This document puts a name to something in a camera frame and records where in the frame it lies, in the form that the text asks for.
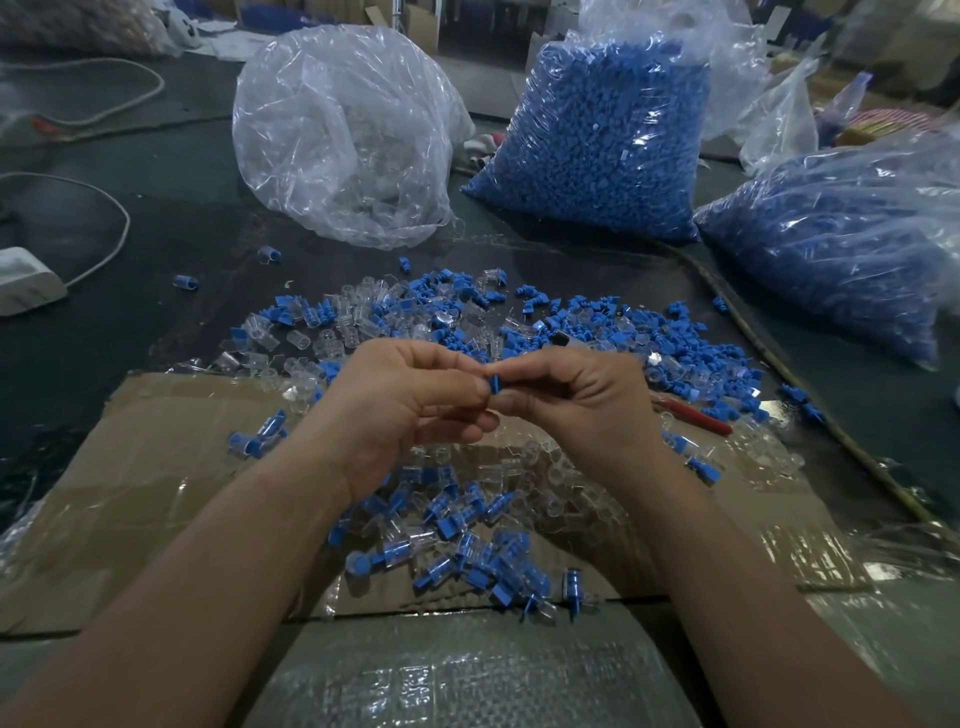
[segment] finger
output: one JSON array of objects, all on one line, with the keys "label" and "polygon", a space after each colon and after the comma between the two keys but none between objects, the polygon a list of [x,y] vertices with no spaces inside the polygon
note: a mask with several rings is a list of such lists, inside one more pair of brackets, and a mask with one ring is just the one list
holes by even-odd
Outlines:
[{"label": "finger", "polygon": [[414,440],[418,445],[456,443],[471,445],[483,439],[484,431],[477,425],[456,420],[434,419],[417,428]]},{"label": "finger", "polygon": [[[440,407],[427,407],[427,410],[437,410]],[[455,422],[467,423],[468,425],[477,425],[484,432],[493,432],[500,427],[500,418],[488,410],[463,409],[460,407],[443,408],[445,412],[441,414],[423,413],[420,417],[420,424],[425,425],[432,420],[450,420]]]},{"label": "finger", "polygon": [[490,398],[490,408],[507,417],[519,417],[550,432],[564,400],[530,387],[511,387]]},{"label": "finger", "polygon": [[420,411],[431,405],[486,409],[490,385],[480,377],[456,369],[409,373],[414,400]]},{"label": "finger", "polygon": [[417,339],[394,339],[397,350],[408,367],[414,369],[459,369],[475,376],[484,376],[483,365],[464,353],[453,352],[440,344]]},{"label": "finger", "polygon": [[591,352],[576,347],[544,347],[538,352],[488,364],[484,374],[499,375],[505,382],[549,377],[570,384],[589,364],[590,355]]}]

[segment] plastic bag full of blue parts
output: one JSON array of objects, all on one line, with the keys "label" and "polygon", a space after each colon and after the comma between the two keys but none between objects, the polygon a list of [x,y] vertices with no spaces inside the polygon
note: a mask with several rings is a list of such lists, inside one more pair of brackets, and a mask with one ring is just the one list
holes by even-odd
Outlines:
[{"label": "plastic bag full of blue parts", "polygon": [[960,124],[792,159],[695,220],[789,302],[936,367],[934,321],[960,291]]},{"label": "plastic bag full of blue parts", "polygon": [[463,191],[515,212],[695,238],[710,69],[688,50],[656,35],[547,43],[506,140]]}]

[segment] white cable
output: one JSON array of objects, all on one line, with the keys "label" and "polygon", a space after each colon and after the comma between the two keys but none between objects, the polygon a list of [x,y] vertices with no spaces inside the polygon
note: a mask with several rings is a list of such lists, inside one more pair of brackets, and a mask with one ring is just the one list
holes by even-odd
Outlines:
[{"label": "white cable", "polygon": [[69,280],[67,283],[65,283],[64,285],[67,288],[69,288],[71,285],[74,285],[75,283],[79,283],[81,280],[85,279],[91,273],[99,271],[101,268],[107,265],[120,252],[120,249],[123,248],[124,243],[127,242],[127,233],[130,232],[130,214],[127,212],[127,209],[125,207],[123,207],[119,202],[117,202],[117,199],[113,197],[113,195],[111,195],[109,192],[105,192],[104,190],[100,189],[100,187],[96,187],[92,184],[88,184],[87,182],[80,182],[79,180],[71,180],[66,177],[58,177],[57,175],[44,175],[39,172],[0,173],[0,180],[5,180],[9,177],[41,177],[46,180],[57,180],[58,182],[70,182],[71,184],[78,184],[81,187],[86,187],[88,189],[96,190],[97,192],[102,194],[104,197],[106,197],[108,200],[110,200],[112,203],[114,203],[120,209],[120,211],[123,212],[123,216],[126,219],[126,222],[124,223],[123,232],[120,233],[120,239],[117,241],[116,246],[99,263],[94,265],[92,268],[88,268],[87,270],[83,271],[81,274],[76,276],[74,279]]},{"label": "white cable", "polygon": [[125,101],[123,104],[119,104],[119,105],[117,105],[117,106],[115,106],[115,107],[110,107],[109,109],[104,109],[103,111],[100,111],[99,113],[95,113],[95,114],[93,114],[93,116],[89,116],[89,117],[87,117],[86,119],[78,119],[78,120],[76,120],[76,121],[68,121],[68,120],[64,120],[64,119],[55,119],[53,116],[48,116],[48,115],[45,114],[45,113],[39,113],[39,112],[36,112],[36,111],[31,111],[30,113],[28,113],[28,114],[26,114],[26,115],[29,115],[29,116],[40,116],[40,117],[46,119],[47,121],[49,121],[49,122],[52,123],[52,124],[56,124],[57,126],[65,127],[65,128],[68,128],[68,129],[71,129],[71,128],[72,128],[72,129],[79,129],[79,128],[81,128],[81,127],[88,127],[88,126],[90,126],[91,124],[97,124],[97,123],[103,121],[104,119],[106,119],[108,116],[112,116],[112,115],[115,114],[115,113],[120,113],[120,111],[126,111],[127,109],[132,109],[133,107],[138,106],[139,104],[142,104],[143,102],[145,102],[145,101],[147,101],[147,100],[149,100],[149,99],[154,98],[158,93],[160,93],[160,92],[164,89],[164,87],[166,87],[166,82],[163,81],[163,77],[160,76],[160,74],[158,74],[156,71],[154,71],[153,68],[148,68],[147,66],[143,65],[142,63],[137,63],[136,61],[128,61],[127,59],[108,59],[108,58],[103,58],[103,59],[78,59],[78,60],[76,60],[76,61],[60,61],[60,62],[56,62],[56,63],[40,63],[40,64],[32,64],[32,63],[6,63],[6,62],[1,62],[1,61],[0,61],[0,70],[5,70],[5,71],[56,71],[56,70],[60,70],[61,68],[71,68],[71,67],[78,66],[78,65],[86,65],[86,64],[88,64],[88,63],[124,63],[125,65],[132,65],[132,66],[136,66],[137,68],[142,68],[143,70],[145,70],[147,73],[149,73],[151,76],[153,76],[153,77],[156,79],[156,86],[154,86],[153,88],[151,88],[151,89],[150,89],[149,91],[147,91],[146,93],[141,94],[140,96],[137,96],[137,97],[134,98],[134,99],[130,99],[130,101]]}]

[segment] red-handled tool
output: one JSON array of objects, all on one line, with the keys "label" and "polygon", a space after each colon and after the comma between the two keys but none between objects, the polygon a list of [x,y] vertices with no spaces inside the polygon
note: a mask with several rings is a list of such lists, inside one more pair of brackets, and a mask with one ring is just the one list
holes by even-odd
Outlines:
[{"label": "red-handled tool", "polygon": [[722,423],[709,415],[705,415],[699,409],[691,407],[689,404],[684,404],[681,401],[657,395],[653,392],[650,393],[650,401],[657,407],[669,410],[678,420],[683,420],[689,425],[695,425],[701,429],[705,429],[707,432],[713,432],[722,437],[729,437],[733,434],[733,428],[728,423]]}]

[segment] clear plastic bag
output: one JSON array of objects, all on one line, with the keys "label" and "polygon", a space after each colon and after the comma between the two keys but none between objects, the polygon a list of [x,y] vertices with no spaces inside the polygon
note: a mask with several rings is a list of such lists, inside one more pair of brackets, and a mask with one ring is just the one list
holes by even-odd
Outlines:
[{"label": "clear plastic bag", "polygon": [[558,220],[695,237],[710,70],[668,21],[634,12],[611,33],[544,45],[506,140],[464,192]]},{"label": "clear plastic bag", "polygon": [[270,209],[353,245],[417,245],[453,219],[453,146],[474,133],[442,69],[388,28],[321,26],[244,67],[233,146]]},{"label": "clear plastic bag", "polygon": [[816,59],[803,59],[782,81],[744,111],[731,136],[740,144],[740,164],[751,177],[778,164],[819,149],[813,107],[806,79],[817,70]]},{"label": "clear plastic bag", "polygon": [[108,56],[175,51],[149,0],[6,0],[0,4],[0,43]]},{"label": "clear plastic bag", "polygon": [[711,83],[701,138],[730,129],[770,82],[763,26],[753,24],[743,0],[584,0],[580,32],[616,33],[634,22],[641,7],[665,18],[665,31],[682,32],[706,51]]},{"label": "clear plastic bag", "polygon": [[960,291],[960,124],[791,159],[695,221],[789,302],[932,369]]}]

